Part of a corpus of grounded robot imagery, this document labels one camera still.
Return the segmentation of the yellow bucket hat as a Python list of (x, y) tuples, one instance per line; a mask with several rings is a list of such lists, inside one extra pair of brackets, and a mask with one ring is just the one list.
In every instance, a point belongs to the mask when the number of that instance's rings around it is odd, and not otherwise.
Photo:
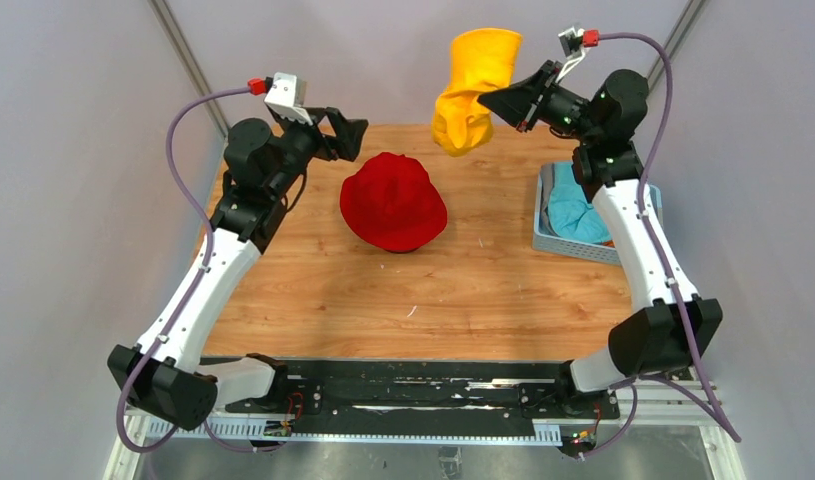
[(464, 32), (451, 43), (450, 77), (435, 101), (434, 142), (452, 157), (464, 156), (493, 136), (491, 112), (478, 97), (511, 84), (523, 37), (502, 28)]

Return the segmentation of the red bucket hat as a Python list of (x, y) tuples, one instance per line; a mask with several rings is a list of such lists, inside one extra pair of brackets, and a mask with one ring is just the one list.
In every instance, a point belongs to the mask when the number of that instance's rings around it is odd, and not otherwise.
[(446, 204), (422, 163), (391, 152), (343, 181), (339, 209), (359, 239), (390, 253), (416, 251), (448, 225)]

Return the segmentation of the light blue bucket hat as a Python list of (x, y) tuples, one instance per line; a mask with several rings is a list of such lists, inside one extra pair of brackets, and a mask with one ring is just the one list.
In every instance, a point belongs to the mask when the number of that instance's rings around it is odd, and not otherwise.
[(612, 237), (576, 182), (571, 163), (554, 163), (544, 212), (550, 230), (561, 238), (589, 244), (608, 244)]

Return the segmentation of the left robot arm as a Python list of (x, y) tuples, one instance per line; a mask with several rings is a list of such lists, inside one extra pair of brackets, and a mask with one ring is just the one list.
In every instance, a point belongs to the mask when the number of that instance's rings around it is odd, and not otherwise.
[(117, 345), (107, 365), (121, 394), (117, 425), (134, 407), (183, 430), (205, 424), (217, 408), (253, 401), (266, 413), (289, 400), (286, 368), (263, 354), (204, 364), (202, 352), (240, 281), (293, 208), (289, 190), (305, 182), (314, 159), (355, 161), (369, 127), (334, 107), (292, 119), (270, 110), (281, 131), (261, 118), (228, 132), (222, 195), (207, 221), (195, 260), (164, 310), (131, 347)]

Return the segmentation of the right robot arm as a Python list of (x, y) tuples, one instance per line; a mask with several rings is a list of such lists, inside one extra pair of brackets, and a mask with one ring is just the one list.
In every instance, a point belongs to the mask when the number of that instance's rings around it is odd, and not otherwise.
[(685, 275), (650, 199), (632, 141), (647, 114), (646, 79), (616, 70), (585, 99), (561, 86), (559, 78), (559, 64), (547, 62), (525, 80), (480, 94), (478, 102), (520, 132), (543, 122), (578, 141), (574, 179), (605, 223), (631, 288), (633, 313), (611, 329), (607, 346), (562, 367), (555, 404), (578, 417), (594, 404), (594, 392), (639, 374), (695, 365), (723, 311)]

